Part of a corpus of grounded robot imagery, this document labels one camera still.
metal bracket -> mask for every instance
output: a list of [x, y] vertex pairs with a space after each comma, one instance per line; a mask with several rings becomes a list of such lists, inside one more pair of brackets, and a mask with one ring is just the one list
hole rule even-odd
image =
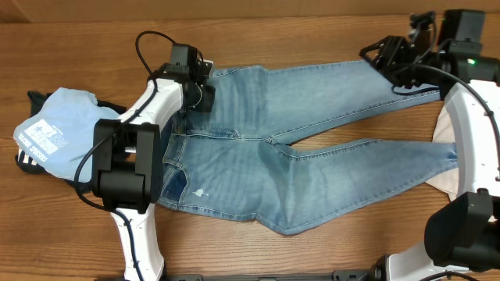
[[332, 273], [333, 281], [368, 281], [368, 270], [335, 270]]
[[198, 274], [167, 276], [166, 281], [203, 281], [203, 276]]

wooden table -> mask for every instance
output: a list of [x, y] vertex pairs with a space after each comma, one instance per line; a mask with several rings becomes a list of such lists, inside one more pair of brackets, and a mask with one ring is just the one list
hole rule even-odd
[[[484, 55], [500, 57], [500, 15], [488, 15]], [[92, 280], [123, 271], [110, 215], [80, 202], [51, 176], [21, 172], [14, 163], [15, 127], [29, 115], [28, 90], [85, 89], [98, 98], [132, 105], [147, 73], [135, 36], [159, 30], [192, 44], [218, 67], [270, 68], [358, 59], [360, 48], [408, 31], [407, 16], [339, 16], [264, 20], [186, 20], [114, 23], [0, 24], [0, 279]], [[167, 61], [170, 45], [145, 37], [152, 67]], [[430, 141], [442, 102], [376, 116], [295, 145], [313, 149], [362, 137]], [[344, 215], [302, 234], [284, 237], [258, 222], [230, 222], [158, 207], [159, 246], [171, 274], [331, 272], [364, 269], [382, 254], [423, 239], [427, 218], [447, 196], [427, 185]], [[490, 271], [481, 280], [500, 279]]]

jeans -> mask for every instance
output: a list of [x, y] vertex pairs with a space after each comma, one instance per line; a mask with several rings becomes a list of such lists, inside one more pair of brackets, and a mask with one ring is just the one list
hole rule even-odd
[[217, 70], [211, 113], [174, 116], [159, 203], [283, 234], [319, 226], [457, 166], [454, 144], [362, 139], [315, 151], [289, 144], [439, 99], [393, 94], [365, 62]]

jeans seam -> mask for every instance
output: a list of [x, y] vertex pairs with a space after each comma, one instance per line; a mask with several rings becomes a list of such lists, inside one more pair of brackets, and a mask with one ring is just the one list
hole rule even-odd
[[[429, 176], [429, 175], [430, 175], [430, 174], [432, 174], [432, 173], [435, 173], [435, 172], [437, 172], [437, 171], [439, 171], [439, 170], [446, 169], [446, 168], [448, 168], [449, 166], [454, 165], [454, 164], [456, 164], [456, 162], [453, 162], [453, 163], [451, 163], [451, 164], [449, 164], [449, 165], [446, 165], [446, 166], [443, 166], [443, 167], [441, 167], [441, 168], [436, 168], [436, 169], [432, 170], [431, 172], [427, 173], [427, 174], [426, 174], [426, 175], [424, 175], [424, 176], [419, 176], [419, 177], [418, 177], [418, 179], [425, 178], [425, 177]], [[186, 205], [186, 204], [181, 204], [180, 202], [179, 202], [179, 203], [170, 203], [170, 202], [168, 202], [167, 200], [165, 200], [164, 198], [160, 198], [160, 201], [163, 201], [163, 202], [167, 203], [168, 205], [176, 205], [175, 209], [179, 209], [179, 207], [185, 207], [185, 208], [201, 208], [201, 209], [204, 209], [204, 210], [206, 210], [206, 211], [217, 212], [217, 213], [220, 213], [220, 214], [223, 214], [223, 215], [233, 216], [233, 217], [235, 217], [235, 218], [237, 218], [237, 217], [249, 216], [249, 215], [250, 215], [251, 217], [259, 217], [262, 221], [265, 221], [265, 222], [266, 222], [267, 224], [269, 224], [270, 226], [278, 226], [280, 229], [290, 230], [290, 229], [296, 229], [296, 228], [301, 227], [301, 226], [307, 226], [307, 225], [312, 224], [312, 223], [315, 223], [315, 222], [319, 222], [320, 220], [325, 219], [326, 217], [330, 217], [330, 216], [332, 216], [332, 215], [336, 215], [336, 214], [338, 214], [338, 213], [340, 213], [340, 212], [343, 212], [343, 211], [345, 211], [345, 210], [347, 210], [347, 209], [349, 209], [349, 208], [353, 208], [353, 207], [355, 207], [355, 206], [358, 206], [358, 205], [364, 204], [364, 203], [366, 203], [366, 202], [368, 202], [368, 201], [375, 201], [375, 200], [377, 200], [378, 198], [380, 198], [380, 197], [382, 197], [382, 196], [387, 196], [388, 194], [393, 194], [395, 191], [399, 191], [399, 190], [401, 190], [401, 189], [403, 189], [403, 188], [406, 188], [407, 186], [409, 186], [409, 185], [413, 184], [413, 183], [414, 183], [414, 182], [416, 182], [416, 181], [417, 181], [417, 180], [412, 180], [411, 182], [409, 182], [409, 183], [407, 183], [407, 184], [404, 184], [404, 185], [402, 185], [402, 186], [400, 186], [400, 187], [396, 187], [395, 189], [393, 189], [393, 191], [388, 192], [388, 193], [386, 193], [386, 194], [381, 194], [381, 195], [376, 196], [376, 197], [373, 197], [373, 198], [371, 198], [371, 199], [369, 199], [369, 200], [361, 201], [361, 202], [359, 202], [359, 203], [357, 203], [357, 204], [354, 204], [354, 205], [351, 205], [351, 206], [349, 206], [349, 207], [347, 207], [347, 208], [343, 208], [342, 210], [339, 210], [339, 211], [337, 211], [337, 212], [333, 212], [333, 213], [331, 213], [331, 214], [329, 214], [329, 215], [325, 215], [325, 216], [323, 216], [323, 217], [321, 217], [321, 218], [319, 218], [319, 219], [315, 219], [315, 220], [314, 220], [314, 221], [312, 221], [312, 222], [303, 223], [303, 224], [301, 224], [301, 225], [298, 225], [298, 226], [293, 226], [293, 227], [291, 227], [291, 228], [284, 228], [284, 227], [282, 227], [282, 226], [280, 226], [280, 225], [278, 225], [278, 224], [276, 224], [276, 223], [274, 223], [274, 222], [271, 222], [271, 221], [269, 221], [269, 220], [265, 219], [265, 218], [264, 218], [264, 217], [262, 217], [259, 213], [256, 213], [256, 212], [252, 212], [252, 213], [249, 213], [249, 214], [243, 214], [243, 215], [242, 215], [242, 214], [240, 214], [240, 215], [235, 215], [235, 214], [230, 214], [230, 213], [222, 212], [222, 211], [219, 211], [219, 210], [216, 210], [216, 209], [206, 208], [206, 207], [197, 206], [197, 205]]]
[[280, 136], [283, 136], [287, 133], [293, 133], [295, 131], [298, 131], [298, 130], [303, 130], [305, 128], [310, 128], [310, 127], [313, 127], [313, 126], [318, 126], [320, 124], [324, 124], [324, 123], [328, 123], [328, 122], [332, 122], [334, 120], [338, 120], [338, 119], [342, 119], [342, 118], [345, 118], [345, 117], [349, 117], [349, 116], [353, 116], [355, 114], [358, 114], [360, 112], [365, 112], [365, 111], [369, 111], [369, 110], [372, 110], [372, 109], [375, 109], [375, 108], [380, 108], [380, 107], [384, 107], [384, 106], [387, 106], [387, 105], [393, 105], [395, 103], [398, 103], [398, 102], [401, 102], [401, 101], [410, 101], [410, 100], [413, 100], [413, 99], [416, 99], [416, 98], [423, 98], [423, 97], [426, 97], [428, 95], [431, 95], [431, 94], [436, 94], [436, 93], [439, 93], [439, 91], [430, 91], [426, 94], [422, 94], [418, 97], [414, 97], [414, 98], [405, 98], [405, 99], [402, 99], [402, 100], [394, 100], [394, 101], [390, 101], [384, 105], [377, 105], [377, 106], [374, 106], [374, 107], [369, 107], [369, 108], [365, 108], [365, 109], [361, 109], [359, 111], [356, 111], [356, 112], [352, 112], [352, 113], [349, 113], [349, 114], [346, 114], [346, 115], [343, 115], [343, 116], [338, 116], [338, 117], [334, 117], [332, 119], [327, 119], [327, 120], [324, 120], [324, 121], [321, 121], [321, 122], [318, 122], [318, 123], [314, 123], [314, 124], [310, 124], [310, 125], [306, 125], [306, 126], [302, 126], [302, 127], [299, 127], [299, 128], [295, 128], [293, 130], [289, 130], [289, 131], [286, 131], [286, 132], [283, 132], [283, 133], [279, 133], [277, 135], [274, 135], [272, 136], [273, 139], [275, 139], [276, 137], [280, 137]]
[[214, 138], [214, 139], [224, 139], [224, 140], [252, 140], [252, 141], [261, 141], [266, 139], [265, 137], [255, 137], [255, 136], [248, 136], [248, 137], [218, 137], [218, 136], [213, 136], [209, 134], [203, 134], [203, 133], [193, 133], [189, 135], [185, 135], [185, 137], [208, 137], [208, 138]]
[[303, 69], [309, 69], [309, 68], [317, 68], [317, 69], [322, 69], [326, 68], [328, 66], [333, 66], [333, 67], [344, 67], [349, 64], [356, 64], [356, 63], [366, 63], [364, 60], [358, 59], [354, 61], [347, 61], [347, 62], [330, 62], [330, 63], [321, 63], [318, 65], [308, 65], [308, 66], [292, 66], [291, 68], [286, 68], [286, 69], [265, 69], [269, 74], [275, 74], [275, 73], [281, 73], [281, 72], [292, 72], [292, 71], [297, 71], [297, 70], [303, 70]]
[[275, 141], [272, 137], [264, 137], [261, 141], [265, 141], [268, 144], [275, 145], [277, 141]]
[[290, 155], [288, 154], [287, 152], [281, 150], [280, 148], [277, 148], [281, 153], [293, 158], [293, 159], [302, 159], [302, 158], [311, 158], [311, 157], [314, 157], [314, 156], [323, 156], [323, 155], [330, 155], [330, 154], [334, 154], [336, 151], [342, 151], [342, 150], [345, 150], [346, 148], [352, 148], [352, 149], [356, 149], [358, 147], [361, 147], [361, 146], [365, 146], [365, 145], [368, 145], [370, 143], [376, 143], [376, 142], [379, 142], [380, 140], [367, 140], [367, 141], [363, 141], [362, 143], [359, 143], [359, 144], [353, 144], [353, 145], [349, 145], [347, 147], [343, 147], [343, 148], [338, 148], [338, 149], [333, 149], [333, 150], [330, 150], [330, 151], [325, 151], [325, 152], [320, 152], [320, 153], [316, 153], [316, 154], [311, 154], [311, 155], [303, 155], [303, 156], [294, 156], [294, 155]]
[[189, 189], [189, 183], [191, 182], [191, 179], [189, 178], [188, 172], [186, 172], [185, 169], [180, 169], [180, 171], [183, 172], [184, 175], [186, 176], [186, 186], [184, 186], [184, 189], [180, 193], [179, 203], [181, 203], [183, 201], [184, 197], [186, 196], [186, 193], [188, 192], [188, 189]]
[[235, 72], [240, 71], [240, 70], [243, 70], [243, 69], [249, 69], [249, 68], [251, 68], [251, 67], [253, 67], [253, 66], [246, 66], [246, 67], [241, 67], [240, 69], [233, 69], [233, 70], [231, 70], [231, 71], [230, 71], [230, 72], [228, 72], [228, 73], [223, 73], [223, 74], [220, 74], [220, 75], [213, 75], [213, 77], [221, 77], [221, 76], [225, 76], [225, 75], [228, 75], [228, 74], [231, 74], [231, 73], [235, 73]]
[[[177, 157], [176, 162], [179, 162], [179, 160], [180, 160], [180, 156], [182, 155], [182, 152], [184, 152], [184, 145], [185, 145], [185, 144], [186, 144], [186, 138], [185, 138], [185, 137], [183, 137], [183, 140], [182, 140], [182, 147], [180, 148], [180, 153], [179, 153], [179, 155], [178, 155], [178, 157]], [[184, 170], [183, 170], [181, 167], [177, 167], [177, 166], [175, 166], [175, 165], [172, 165], [172, 166], [174, 166], [175, 168], [170, 169], [170, 173], [169, 173], [168, 177], [166, 178], [165, 182], [163, 183], [163, 187], [162, 187], [162, 189], [163, 189], [163, 188], [165, 188], [165, 187], [167, 186], [168, 182], [170, 181], [170, 178], [172, 177], [172, 174], [173, 174], [174, 169], [180, 169], [181, 171], [183, 171], [183, 172], [184, 172]]]

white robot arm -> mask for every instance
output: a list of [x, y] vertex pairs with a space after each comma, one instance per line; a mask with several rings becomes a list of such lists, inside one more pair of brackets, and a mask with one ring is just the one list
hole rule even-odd
[[[174, 42], [170, 62], [152, 73], [136, 103], [118, 120], [101, 119], [95, 125], [92, 191], [118, 225], [126, 264], [121, 280], [166, 278], [154, 216], [163, 186], [159, 136], [176, 112], [211, 111], [215, 89], [206, 82], [213, 62], [198, 59], [198, 53]], [[135, 162], [127, 159], [130, 155]]]
[[[434, 16], [429, 12], [410, 17], [415, 28], [412, 34], [418, 34], [411, 37], [411, 43], [389, 36], [364, 48], [360, 55], [395, 85], [440, 86], [455, 132], [459, 197], [430, 217], [423, 242], [400, 254], [382, 257], [367, 275], [370, 281], [427, 281], [500, 268], [498, 224], [491, 222], [500, 212], [496, 124], [500, 114], [500, 63], [480, 56], [482, 12], [446, 11], [438, 53], [431, 51], [436, 41]], [[430, 24], [434, 39], [424, 52], [427, 47], [423, 45], [430, 42]], [[368, 58], [366, 53], [377, 49], [377, 57]]]

